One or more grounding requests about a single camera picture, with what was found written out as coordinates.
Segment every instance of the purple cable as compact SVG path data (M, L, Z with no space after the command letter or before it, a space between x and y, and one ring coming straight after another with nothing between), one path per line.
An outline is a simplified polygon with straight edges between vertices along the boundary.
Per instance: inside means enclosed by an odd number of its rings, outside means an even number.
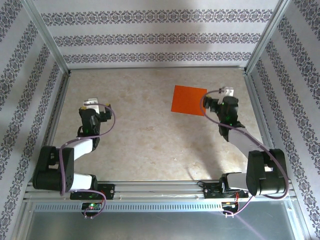
M107 106L107 105L104 105L104 104L101 104L101 103L93 103L93 104L85 104L85 106L94 106L94 105L98 105L98 106L102 106L102 107L105 107L107 108L108 110L110 110L113 114L113 124L111 126L111 128L100 134L100 135L96 135L96 136L83 136L83 137L77 137L73 140L70 140L70 141L67 141L65 144L63 144L60 149L59 149L59 163L60 163L60 170L61 170L61 181L62 181L62 191L60 193L61 196L63 196L65 193L66 193L66 173L65 173L65 166L64 166L64 160L63 160L63 156L62 156L62 150L68 146L69 144L71 143L74 143L74 142L77 142L77 141L80 141L80 140L83 140L83 139L95 139L95 138L99 138L99 137L102 137L103 135L106 135L107 133L109 133L115 126L115 123L116 123L116 115L115 115L115 112L111 109L111 107Z
M229 129L232 129L232 130L236 130L240 133L242 133L243 135L245 135L247 138L249 138L255 145L257 145L260 149L262 149L263 151L266 152L266 154L268 154L268 156L274 161L274 163L276 164L276 166L279 168L281 174L283 175L283 178L284 178L284 181L285 181L285 191L284 191L284 194L282 196L269 196L269 195L263 195L269 199L276 199L276 200L281 200L281 199L284 199L288 193L289 193L289 179L288 179L288 176L285 172L285 170L283 169L283 167L281 166L281 164L278 162L278 160L269 152L268 149L266 149L264 146L261 145L261 143L255 139L253 136L251 136L250 134L248 134L247 132L245 131L242 131L240 128L237 128L237 127L233 127L233 126L230 126L230 125L227 125L227 124L224 124L224 123L221 123L221 122L218 122L216 120L213 120L212 118L210 118L206 112L203 110L203 101L206 97L206 95L208 94L212 94L212 93L217 93L219 92L220 90L213 90L213 91L209 91L207 92L205 95L202 96L201 100L200 100L200 110L201 112L203 113L203 115L209 119L211 122L217 124L217 125L220 125L222 127L226 127L226 128L229 128ZM239 210L237 211L236 213L232 213L231 211L227 211L225 210L225 212L227 213L231 213L231 215L229 216L234 216L238 213L240 213L245 207L247 207L248 203L253 199L254 196L252 196L249 201Z
M100 195L103 197L103 199L104 199L104 201L103 201L103 206L101 207L100 211L97 212L97 214L95 214L95 215L93 215L93 216L90 217L91 219L94 219L96 216L98 216L100 213L102 213L103 210L105 209L106 202L107 202L107 198L106 198L106 195L104 195L102 192L100 192L100 191L95 191L95 190L89 190L89 189L75 190L75 192L87 192L87 193L100 194ZM88 208L86 208L86 209L84 210L84 213L83 213L84 218L87 218L87 215L86 215L87 210L88 210Z

